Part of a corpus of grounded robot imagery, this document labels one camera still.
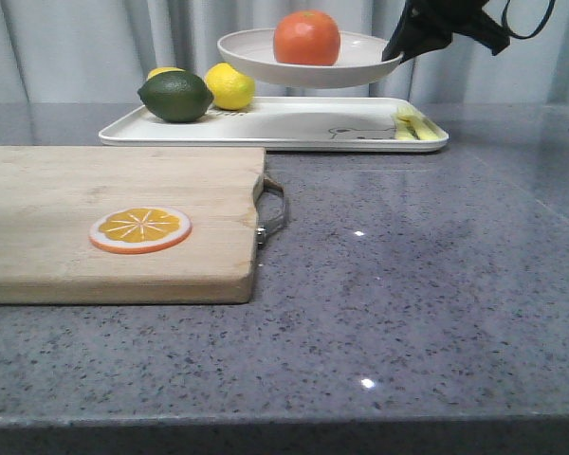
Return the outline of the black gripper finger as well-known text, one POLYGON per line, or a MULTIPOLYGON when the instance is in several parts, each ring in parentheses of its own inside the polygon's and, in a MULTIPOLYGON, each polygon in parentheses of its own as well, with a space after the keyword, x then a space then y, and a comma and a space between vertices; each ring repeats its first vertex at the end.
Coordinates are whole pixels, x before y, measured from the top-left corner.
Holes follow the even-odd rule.
POLYGON ((428 17, 419 9, 405 9, 393 36, 382 51, 383 62, 400 57, 407 62, 430 50, 427 48, 428 17))
POLYGON ((452 42, 452 34, 449 32, 412 32, 402 40, 402 63, 414 59, 420 55, 440 50, 449 46, 452 42))

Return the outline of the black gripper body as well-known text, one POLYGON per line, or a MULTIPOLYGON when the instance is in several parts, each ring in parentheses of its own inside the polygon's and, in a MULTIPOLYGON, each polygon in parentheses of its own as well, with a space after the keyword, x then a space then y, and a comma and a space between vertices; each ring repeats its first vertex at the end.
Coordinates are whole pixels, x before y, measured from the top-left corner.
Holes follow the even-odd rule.
POLYGON ((428 17, 428 32, 464 35, 497 55, 510 45, 504 28, 483 11, 486 1, 409 1, 407 9, 419 9, 428 17))

